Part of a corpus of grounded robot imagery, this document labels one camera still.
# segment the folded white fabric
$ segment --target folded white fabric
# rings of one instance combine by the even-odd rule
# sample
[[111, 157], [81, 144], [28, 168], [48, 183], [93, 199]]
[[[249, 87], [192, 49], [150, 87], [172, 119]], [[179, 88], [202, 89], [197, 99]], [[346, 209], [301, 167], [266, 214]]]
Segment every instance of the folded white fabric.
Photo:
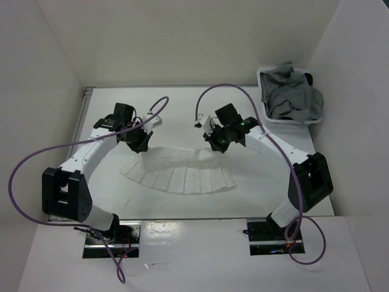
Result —
[[168, 193], [201, 194], [236, 187], [227, 157], [211, 149], [150, 148], [131, 157], [120, 173], [137, 183]]

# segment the white basket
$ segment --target white basket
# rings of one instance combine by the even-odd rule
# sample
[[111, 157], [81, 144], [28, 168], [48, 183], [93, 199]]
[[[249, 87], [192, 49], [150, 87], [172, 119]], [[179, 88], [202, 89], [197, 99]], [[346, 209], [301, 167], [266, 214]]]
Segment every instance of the white basket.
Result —
[[[261, 73], [267, 73], [273, 69], [277, 68], [276, 66], [273, 66], [273, 67], [263, 67], [263, 68], [259, 68], [256, 72], [256, 78], [258, 80], [258, 87], [260, 89], [260, 94], [262, 96], [262, 86], [261, 86], [261, 76], [260, 74]], [[307, 70], [304, 70], [304, 69], [300, 69], [300, 68], [294, 68], [294, 72], [296, 73], [309, 73]], [[260, 110], [262, 112], [262, 116], [265, 118], [265, 120], [267, 120], [268, 122], [272, 122], [272, 123], [292, 123], [292, 124], [299, 124], [301, 125], [301, 123], [295, 121], [295, 120], [275, 120], [275, 119], [271, 119], [270, 117], [267, 116], [266, 114], [266, 109], [265, 109], [265, 104], [262, 102], [262, 98], [260, 100]], [[317, 120], [306, 120], [304, 122], [304, 125], [310, 125], [312, 123], [320, 123], [322, 121], [322, 118], [323, 117], [320, 117], [319, 119]]]

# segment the white tabletop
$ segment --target white tabletop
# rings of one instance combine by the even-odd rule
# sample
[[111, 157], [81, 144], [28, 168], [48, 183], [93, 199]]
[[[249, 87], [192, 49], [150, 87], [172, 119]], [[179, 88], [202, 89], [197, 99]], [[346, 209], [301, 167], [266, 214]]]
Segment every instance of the white tabletop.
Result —
[[[327, 252], [301, 266], [288, 255], [250, 256], [246, 220], [144, 221], [140, 254], [125, 259], [126, 284], [111, 259], [82, 259], [85, 234], [38, 226], [19, 292], [369, 292], [345, 217], [317, 217]], [[306, 254], [314, 260], [322, 239], [308, 220], [301, 225]]]
[[[205, 87], [161, 88], [98, 88], [94, 89], [81, 130], [85, 139], [101, 117], [112, 113], [117, 102], [136, 108], [142, 116], [160, 97], [170, 102], [160, 114], [163, 125], [156, 128], [149, 146], [173, 148], [209, 148], [203, 132], [194, 125], [195, 104]], [[256, 87], [245, 87], [258, 103]], [[216, 88], [203, 99], [199, 112], [214, 116], [215, 110], [232, 102], [243, 118], [253, 116], [247, 98], [235, 88]], [[291, 145], [309, 153], [314, 146], [306, 126], [265, 125]], [[89, 181], [94, 204], [115, 212], [121, 219], [188, 219], [188, 218], [248, 218], [265, 217], [287, 196], [289, 173], [269, 158], [233, 144], [224, 154], [231, 165], [237, 187], [228, 192], [204, 195], [176, 195], [148, 187], [125, 178], [121, 166], [133, 153], [124, 143], [118, 144], [95, 170]], [[324, 199], [309, 215], [334, 215], [329, 198]]]

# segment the metal mounting plate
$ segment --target metal mounting plate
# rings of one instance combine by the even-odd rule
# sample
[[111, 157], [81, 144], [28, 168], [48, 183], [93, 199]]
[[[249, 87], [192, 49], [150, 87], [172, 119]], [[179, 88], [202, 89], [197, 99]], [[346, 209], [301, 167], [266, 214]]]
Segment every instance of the metal mounting plate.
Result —
[[[120, 220], [120, 225], [127, 225], [132, 227], [133, 233], [131, 238], [123, 238], [122, 242], [114, 242], [108, 244], [112, 253], [116, 257], [120, 257], [130, 247], [136, 248], [130, 252], [126, 257], [139, 257], [139, 240], [140, 240], [140, 228], [141, 221], [127, 221]], [[104, 244], [89, 235], [85, 238], [83, 259], [102, 259], [109, 257]]]
[[297, 235], [295, 242], [283, 239], [283, 234], [274, 235], [266, 229], [266, 219], [247, 220], [247, 230], [244, 232], [249, 237], [250, 255], [260, 256], [269, 254], [287, 254], [287, 245], [296, 244], [293, 254], [305, 253], [301, 233]]

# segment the white wall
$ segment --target white wall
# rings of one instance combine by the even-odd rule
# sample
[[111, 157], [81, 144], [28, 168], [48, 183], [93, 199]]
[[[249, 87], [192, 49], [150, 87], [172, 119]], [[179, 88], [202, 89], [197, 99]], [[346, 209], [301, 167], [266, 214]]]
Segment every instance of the white wall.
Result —
[[305, 67], [339, 0], [36, 0], [84, 85], [255, 84]]
[[312, 126], [373, 291], [389, 285], [389, 9], [382, 0], [342, 0], [308, 69], [325, 96]]
[[[72, 137], [83, 88], [33, 0], [0, 1], [0, 27], [0, 283], [2, 291], [12, 292], [36, 225], [13, 209], [9, 174], [30, 152]], [[16, 200], [30, 215], [42, 217], [42, 171], [66, 153], [42, 155], [17, 175]]]
[[0, 223], [1, 291], [18, 290], [37, 225], [29, 221]]

